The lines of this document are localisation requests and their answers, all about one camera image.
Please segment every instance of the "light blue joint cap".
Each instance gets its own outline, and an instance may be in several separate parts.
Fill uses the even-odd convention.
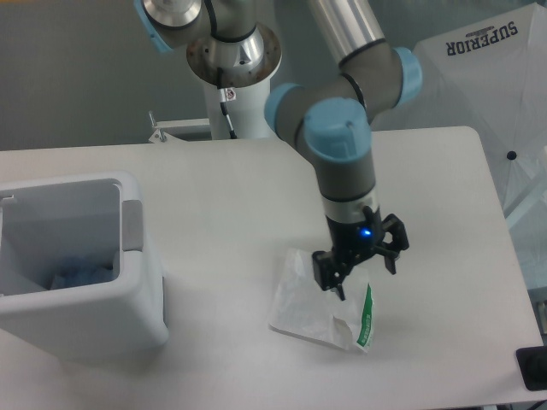
[[[133,6],[135,6],[138,17],[143,23],[143,26],[150,37],[150,41],[153,43],[153,45],[155,45],[156,50],[158,50],[160,53],[169,53],[173,51],[173,49],[169,47],[165,41],[163,41],[163,38],[158,34],[152,23],[150,23],[150,20],[148,20],[148,16],[144,12],[143,3],[141,2],[141,0],[134,0]]]
[[[293,83],[282,84],[273,90],[268,96],[266,105],[264,106],[264,118],[273,132],[277,133],[277,130],[275,129],[275,121],[277,120],[277,110],[281,104],[281,100],[283,100],[283,97],[287,94],[287,92],[297,87],[302,86]]]
[[[394,50],[399,54],[401,64],[403,65],[403,89],[397,103],[398,106],[412,100],[420,94],[424,79],[420,62],[409,49],[397,47]]]
[[[372,146],[367,113],[356,100],[329,98],[304,117],[304,138],[320,158],[345,164],[365,156]]]

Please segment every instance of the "white plastic bag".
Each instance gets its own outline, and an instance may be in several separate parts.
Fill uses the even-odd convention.
[[[368,273],[356,267],[344,281],[346,300],[315,282],[311,254],[289,249],[269,324],[295,336],[367,352],[373,336],[373,298]]]

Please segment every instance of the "green stripe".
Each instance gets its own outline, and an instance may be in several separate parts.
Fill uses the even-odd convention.
[[[363,347],[368,344],[370,331],[373,325],[373,292],[370,285],[367,288],[367,296],[365,297],[365,305],[362,307],[361,316],[361,333],[357,339],[357,343]]]

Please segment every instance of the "white table surface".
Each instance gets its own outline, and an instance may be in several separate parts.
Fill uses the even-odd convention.
[[[170,338],[116,360],[61,362],[0,331],[5,409],[424,410],[547,398],[517,348],[541,344],[475,132],[378,132],[383,214],[407,226],[392,277],[365,262],[368,355],[268,329],[285,252],[330,246],[313,168],[278,140],[0,153],[0,181],[124,169],[142,185],[168,271]]]

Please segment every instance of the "white plastic container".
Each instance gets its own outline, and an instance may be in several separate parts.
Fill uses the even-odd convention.
[[[63,359],[167,341],[162,264],[131,174],[0,184],[0,235],[0,328]],[[48,290],[66,258],[111,267],[117,253],[113,280]]]

